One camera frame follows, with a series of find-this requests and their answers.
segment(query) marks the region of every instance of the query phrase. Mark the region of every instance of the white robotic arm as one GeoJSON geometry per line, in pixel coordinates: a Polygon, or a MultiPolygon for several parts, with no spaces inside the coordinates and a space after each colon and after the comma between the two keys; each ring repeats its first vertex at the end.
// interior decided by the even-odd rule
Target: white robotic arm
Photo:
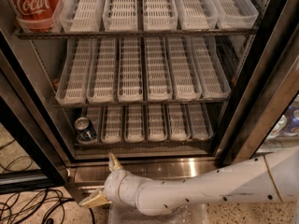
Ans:
{"type": "Polygon", "coordinates": [[[80,205],[127,203],[141,213],[171,213],[186,203],[295,202],[299,196],[299,148],[243,161],[179,181],[152,180],[124,170],[110,154],[104,192],[92,194],[80,205]]]}

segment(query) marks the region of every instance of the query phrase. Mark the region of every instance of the refrigerator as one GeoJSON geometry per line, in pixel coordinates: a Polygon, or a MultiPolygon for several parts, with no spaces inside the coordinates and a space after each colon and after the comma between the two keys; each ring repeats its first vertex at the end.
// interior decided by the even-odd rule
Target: refrigerator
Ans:
{"type": "MultiPolygon", "coordinates": [[[[87,30],[72,21],[70,11],[79,0],[62,1],[55,29],[37,33],[20,20],[12,0],[0,0],[1,123],[36,165],[2,174],[1,192],[63,185],[80,201],[103,187],[109,152],[135,175],[177,179],[269,151],[263,142],[298,92],[299,0],[247,0],[256,16],[249,27],[214,20],[213,28],[199,29],[188,28],[182,19],[182,0],[167,0],[177,8],[170,12],[177,23],[168,20],[163,29],[150,21],[145,6],[150,0],[135,0],[134,19],[121,17],[115,23],[112,12],[107,15],[111,0],[98,0],[92,14],[100,15],[95,28],[84,24],[87,30]],[[217,94],[208,87],[210,74],[198,68],[206,58],[203,51],[197,53],[202,42],[218,67],[217,94]],[[157,54],[163,72],[150,57],[157,54]],[[76,55],[88,65],[79,68],[79,91],[67,94],[76,55]],[[178,68],[179,59],[187,66],[178,68]],[[103,66],[97,70],[97,63],[114,65],[106,100],[95,95],[94,74],[101,91],[107,74],[103,66]],[[162,73],[164,90],[152,91],[162,73]],[[189,82],[186,77],[192,77],[191,92],[179,89],[179,82],[189,82]],[[81,117],[93,124],[94,142],[84,142],[76,131],[81,117]]],[[[295,143],[296,138],[281,142],[295,143]]]]}

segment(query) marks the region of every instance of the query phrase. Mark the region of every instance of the plastic basket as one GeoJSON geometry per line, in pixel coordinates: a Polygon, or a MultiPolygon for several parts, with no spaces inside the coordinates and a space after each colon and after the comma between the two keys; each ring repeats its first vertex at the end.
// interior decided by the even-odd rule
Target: plastic basket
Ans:
{"type": "Polygon", "coordinates": [[[216,52],[213,37],[193,37],[192,52],[205,98],[226,98],[231,92],[216,52]]]}
{"type": "Polygon", "coordinates": [[[188,120],[192,139],[209,140],[213,130],[204,104],[187,104],[188,120]]]}
{"type": "Polygon", "coordinates": [[[68,32],[98,32],[105,0],[66,0],[60,20],[68,32]]]}
{"type": "Polygon", "coordinates": [[[106,31],[138,30],[137,0],[106,0],[103,21],[106,31]]]}
{"type": "Polygon", "coordinates": [[[172,85],[164,38],[145,38],[145,56],[148,100],[171,100],[172,85]]]}
{"type": "Polygon", "coordinates": [[[120,102],[143,100],[140,45],[139,38],[121,38],[119,41],[118,98],[120,102]]]}
{"type": "Polygon", "coordinates": [[[62,30],[62,24],[59,19],[62,10],[64,9],[65,0],[60,0],[57,7],[55,8],[53,15],[49,19],[38,20],[38,21],[28,21],[21,18],[21,16],[17,16],[17,20],[21,28],[25,33],[32,33],[31,29],[43,29],[48,28],[51,33],[60,33],[62,30]]]}
{"type": "Polygon", "coordinates": [[[184,205],[169,215],[145,216],[123,203],[110,206],[108,224],[210,224],[205,204],[184,205]]]}
{"type": "Polygon", "coordinates": [[[213,0],[219,28],[251,28],[259,13],[250,0],[213,0]]]}
{"type": "Polygon", "coordinates": [[[180,101],[199,99],[202,88],[192,59],[190,39],[169,37],[167,50],[175,98],[180,101]]]}
{"type": "Polygon", "coordinates": [[[121,141],[121,106],[109,106],[103,109],[101,140],[106,144],[121,141]]]}
{"type": "Polygon", "coordinates": [[[176,2],[183,30],[215,28],[218,12],[212,0],[176,0],[176,2]]]}
{"type": "Polygon", "coordinates": [[[61,105],[85,104],[95,39],[69,39],[56,100],[61,105]]]}
{"type": "Polygon", "coordinates": [[[160,142],[167,139],[166,116],[163,105],[148,105],[148,141],[160,142]]]}
{"type": "Polygon", "coordinates": [[[144,140],[144,118],[142,105],[128,105],[125,113],[124,140],[137,143],[144,140]]]}
{"type": "Polygon", "coordinates": [[[87,99],[90,104],[113,102],[117,89],[117,41],[103,38],[96,45],[98,52],[93,55],[87,99]]]}
{"type": "Polygon", "coordinates": [[[168,104],[167,113],[170,140],[185,141],[190,138],[190,129],[185,105],[168,104]]]}
{"type": "Polygon", "coordinates": [[[243,35],[230,35],[229,39],[235,50],[235,55],[241,60],[244,54],[246,37],[243,35]]]}
{"type": "Polygon", "coordinates": [[[178,12],[174,0],[143,0],[143,28],[176,30],[178,12]]]}

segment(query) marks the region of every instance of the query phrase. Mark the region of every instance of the tangled wires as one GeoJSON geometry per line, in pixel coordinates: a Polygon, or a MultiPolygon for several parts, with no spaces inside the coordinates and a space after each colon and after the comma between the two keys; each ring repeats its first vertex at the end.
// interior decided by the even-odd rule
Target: tangled wires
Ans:
{"type": "MultiPolygon", "coordinates": [[[[33,213],[35,213],[44,203],[54,203],[53,206],[46,212],[41,221],[42,224],[46,224],[50,215],[58,208],[61,207],[63,210],[63,216],[61,223],[64,223],[64,204],[73,202],[72,198],[65,198],[63,193],[57,189],[43,189],[36,192],[36,195],[28,201],[17,213],[12,212],[12,208],[18,203],[20,199],[21,193],[12,194],[4,203],[0,203],[0,223],[7,224],[17,224],[23,223],[25,219],[30,217],[33,213]]],[[[93,223],[95,223],[95,218],[93,214],[93,210],[90,209],[93,223]]]]}

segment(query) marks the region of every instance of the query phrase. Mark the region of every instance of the black cable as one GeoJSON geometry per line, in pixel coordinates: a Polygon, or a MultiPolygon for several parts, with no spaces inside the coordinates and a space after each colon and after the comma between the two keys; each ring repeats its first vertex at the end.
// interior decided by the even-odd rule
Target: black cable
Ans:
{"type": "Polygon", "coordinates": [[[4,171],[2,172],[2,174],[4,174],[5,172],[22,172],[22,171],[26,171],[27,169],[29,169],[31,167],[31,165],[34,163],[34,161],[30,158],[30,156],[19,156],[17,159],[13,160],[7,167],[4,167],[1,163],[0,163],[0,167],[2,169],[4,169],[4,171]],[[15,164],[15,162],[17,161],[21,161],[21,160],[24,160],[24,159],[29,159],[30,160],[30,163],[27,167],[23,168],[23,169],[20,169],[20,170],[11,170],[9,168],[11,168],[11,166],[13,164],[15,164]]]}
{"type": "Polygon", "coordinates": [[[92,216],[92,222],[93,224],[95,224],[95,217],[94,217],[94,212],[91,208],[89,208],[90,212],[91,212],[91,216],[92,216]]]}
{"type": "MultiPolygon", "coordinates": [[[[23,209],[25,209],[25,207],[28,206],[31,202],[33,202],[36,198],[38,198],[38,196],[40,196],[43,192],[45,192],[45,194],[44,194],[44,196],[43,196],[43,198],[42,198],[42,201],[40,201],[40,202],[38,203],[38,205],[37,205],[37,207],[34,209],[34,211],[31,212],[31,213],[30,213],[29,215],[27,215],[26,217],[22,218],[21,220],[18,220],[15,224],[22,223],[25,219],[27,219],[27,218],[30,217],[32,214],[34,214],[34,213],[39,209],[39,207],[41,207],[41,205],[45,202],[45,200],[46,200],[46,198],[47,198],[47,196],[48,196],[48,190],[47,190],[47,189],[46,189],[45,191],[40,191],[40,192],[38,192],[37,195],[36,195],[33,199],[31,199],[31,201],[29,201],[29,203],[27,203],[27,204],[21,209],[21,211],[22,211],[23,209]]],[[[18,217],[18,215],[16,215],[16,216],[12,219],[11,224],[14,223],[14,220],[18,217]]]]}
{"type": "MultiPolygon", "coordinates": [[[[11,208],[18,202],[19,198],[20,198],[20,193],[14,193],[13,195],[11,195],[7,201],[5,203],[0,203],[3,205],[2,209],[0,210],[0,223],[3,223],[4,221],[7,222],[7,224],[19,224],[19,223],[23,223],[23,221],[25,219],[27,219],[28,217],[31,217],[40,207],[42,204],[44,203],[52,203],[57,201],[45,214],[45,216],[43,216],[42,219],[42,224],[47,223],[47,221],[49,220],[50,215],[58,208],[58,207],[62,207],[63,209],[63,216],[62,216],[62,224],[64,223],[64,218],[65,218],[65,210],[64,210],[64,204],[65,203],[69,203],[69,202],[74,202],[74,199],[72,198],[65,198],[63,193],[60,190],[57,189],[44,189],[44,190],[40,190],[40,191],[33,191],[33,192],[37,192],[37,195],[35,197],[33,197],[18,213],[16,214],[12,214],[12,210],[11,208]],[[52,192],[54,194],[56,194],[54,197],[48,197],[49,193],[52,192]],[[16,199],[13,201],[12,204],[8,204],[8,202],[14,198],[16,196],[16,199]],[[29,206],[30,204],[32,204],[34,201],[37,201],[37,199],[39,199],[42,196],[42,200],[39,201],[38,203],[35,203],[31,206],[29,206]],[[2,217],[3,213],[5,211],[8,211],[8,216],[6,217],[2,217]],[[17,220],[17,217],[26,214],[25,217],[21,218],[20,220],[17,220]]],[[[91,212],[91,216],[92,216],[92,221],[93,224],[95,224],[95,217],[94,217],[94,213],[93,210],[90,209],[91,212]]]]}
{"type": "Polygon", "coordinates": [[[0,146],[0,150],[2,150],[2,149],[4,149],[4,148],[6,148],[6,147],[8,147],[8,146],[10,146],[13,142],[15,142],[16,140],[15,139],[13,139],[13,140],[11,140],[11,141],[9,141],[9,142],[7,142],[6,144],[4,144],[4,145],[2,145],[2,146],[0,146]]]}
{"type": "Polygon", "coordinates": [[[3,205],[3,208],[1,210],[1,215],[0,215],[0,220],[1,220],[1,217],[2,217],[2,214],[5,212],[5,211],[9,211],[9,216],[11,217],[12,213],[11,213],[11,208],[17,203],[17,201],[19,200],[20,198],[20,194],[19,193],[14,193],[12,194],[5,203],[2,203],[3,205]],[[15,201],[11,204],[11,205],[8,205],[8,202],[10,201],[10,199],[12,199],[14,196],[17,196],[17,198],[15,199],[15,201]]]}

